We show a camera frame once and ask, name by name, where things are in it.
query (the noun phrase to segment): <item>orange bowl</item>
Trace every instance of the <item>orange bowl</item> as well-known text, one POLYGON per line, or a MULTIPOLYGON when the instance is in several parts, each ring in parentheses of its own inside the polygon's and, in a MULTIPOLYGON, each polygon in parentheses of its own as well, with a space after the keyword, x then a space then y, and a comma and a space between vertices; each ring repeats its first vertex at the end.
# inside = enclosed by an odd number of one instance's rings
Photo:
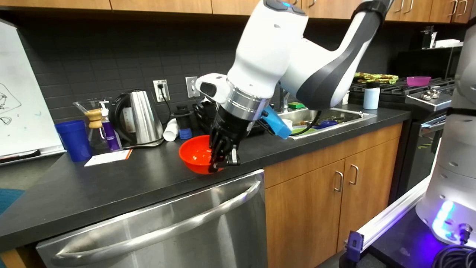
POLYGON ((210 167, 211 149, 208 147, 210 135, 202 135, 191 138, 186 141, 178 154, 185 165, 193 172, 198 174, 211 174, 208 171, 210 167))

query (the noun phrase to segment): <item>sink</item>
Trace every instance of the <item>sink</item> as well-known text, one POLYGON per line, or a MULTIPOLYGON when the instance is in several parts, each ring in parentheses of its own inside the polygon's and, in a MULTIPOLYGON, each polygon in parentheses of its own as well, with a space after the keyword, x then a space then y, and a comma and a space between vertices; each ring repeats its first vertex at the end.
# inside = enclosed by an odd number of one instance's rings
MULTIPOLYGON (((291 120, 293 122, 293 127, 302 126, 303 128, 305 128, 306 126, 304 125, 303 122, 312 121, 314 117, 316 117, 316 114, 317 114, 317 111, 312 111, 305 108, 305 109, 294 110, 294 111, 290 111, 286 113, 280 113, 278 114, 278 116, 281 117, 281 119, 291 120)), ((322 111, 321 117, 318 119, 317 124, 323 120, 336 120, 339 122, 339 124, 326 127, 323 129, 317 129, 316 131, 313 131, 311 133, 303 133, 297 136, 290 136, 290 138, 296 140, 296 139, 301 139, 304 137, 313 136, 313 135, 316 135, 325 131, 329 131, 332 129, 336 129, 345 125, 361 122, 375 116, 376 115, 369 114, 369 113, 354 112, 354 111, 344 110, 339 108, 330 108, 328 110, 322 111)))

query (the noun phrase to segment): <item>microwave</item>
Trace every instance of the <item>microwave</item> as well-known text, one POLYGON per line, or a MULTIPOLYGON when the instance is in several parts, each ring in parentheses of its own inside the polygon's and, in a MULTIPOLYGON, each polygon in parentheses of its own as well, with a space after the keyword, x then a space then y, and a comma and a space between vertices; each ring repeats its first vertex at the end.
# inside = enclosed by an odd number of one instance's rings
POLYGON ((431 76, 454 78, 461 47, 432 48, 399 52, 395 71, 400 77, 431 76))

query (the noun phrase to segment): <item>floor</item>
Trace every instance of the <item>floor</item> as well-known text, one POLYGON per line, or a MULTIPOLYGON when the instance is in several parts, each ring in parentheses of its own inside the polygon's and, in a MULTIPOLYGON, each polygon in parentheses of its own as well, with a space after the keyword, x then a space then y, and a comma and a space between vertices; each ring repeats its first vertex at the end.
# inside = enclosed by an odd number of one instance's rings
POLYGON ((0 166, 0 188, 27 190, 61 155, 0 166))

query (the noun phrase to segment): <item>oven handle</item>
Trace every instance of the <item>oven handle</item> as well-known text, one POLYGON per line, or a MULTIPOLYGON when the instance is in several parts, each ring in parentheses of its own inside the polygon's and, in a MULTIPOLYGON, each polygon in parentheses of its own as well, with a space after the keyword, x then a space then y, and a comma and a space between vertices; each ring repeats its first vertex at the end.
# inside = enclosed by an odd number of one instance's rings
POLYGON ((212 209, 168 227, 152 231, 130 240, 92 250, 82 252, 63 252, 62 250, 51 259, 51 262, 59 267, 77 267, 103 261, 154 245, 158 242, 197 228, 200 225, 214 220, 228 211, 246 203, 258 193, 260 184, 261 182, 257 181, 248 188, 248 190, 236 197, 225 201, 212 209))
POLYGON ((431 132, 442 130, 445 127, 445 122, 433 124, 431 126, 422 127, 420 130, 420 135, 425 135, 431 132))

